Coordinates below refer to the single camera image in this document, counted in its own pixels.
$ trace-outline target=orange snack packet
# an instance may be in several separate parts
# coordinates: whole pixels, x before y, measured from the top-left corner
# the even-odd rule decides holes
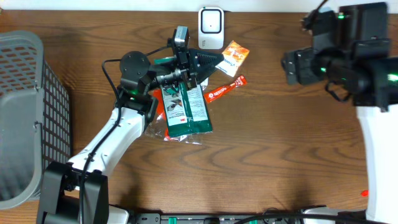
[[[216,68],[225,72],[225,74],[234,77],[249,52],[250,51],[248,49],[245,49],[232,40],[228,47],[223,51],[224,60],[220,62]]]

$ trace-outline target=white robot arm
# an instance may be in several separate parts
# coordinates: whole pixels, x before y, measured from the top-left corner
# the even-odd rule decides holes
[[[388,113],[376,107],[357,107],[362,126],[368,166],[368,220],[398,223],[398,105]]]
[[[68,162],[72,163],[74,169],[83,170],[87,156],[92,152],[100,139],[112,128],[118,117],[118,109],[112,111],[109,121],[95,138],[79,154],[73,156]],[[110,176],[114,167],[122,158],[126,149],[141,136],[144,131],[145,116],[138,111],[122,108],[121,120],[118,127],[98,148],[93,160],[90,162],[87,172],[101,171],[103,175]]]

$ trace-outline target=green package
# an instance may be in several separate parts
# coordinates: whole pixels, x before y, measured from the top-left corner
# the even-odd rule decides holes
[[[168,86],[162,88],[162,97],[171,138],[213,131],[200,85],[189,91],[183,83]]]

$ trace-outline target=green light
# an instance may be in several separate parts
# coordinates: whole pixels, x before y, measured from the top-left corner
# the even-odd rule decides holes
[[[398,74],[388,74],[388,80],[393,82],[398,81]]]
[[[177,224],[177,218],[169,218],[169,224]]]
[[[136,95],[136,94],[138,93],[138,90],[131,90],[130,93],[131,93],[132,95]]]

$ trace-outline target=clear plastic bag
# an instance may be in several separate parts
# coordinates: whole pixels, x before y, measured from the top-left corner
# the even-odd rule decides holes
[[[205,91],[207,87],[207,79],[201,83],[202,91]],[[157,110],[157,114],[153,122],[148,125],[145,135],[150,136],[157,139],[163,139],[164,141],[176,141],[176,142],[185,142],[191,144],[202,144],[202,136],[201,134],[184,134],[178,137],[170,137],[167,129],[167,122],[165,119],[164,111],[159,114]]]

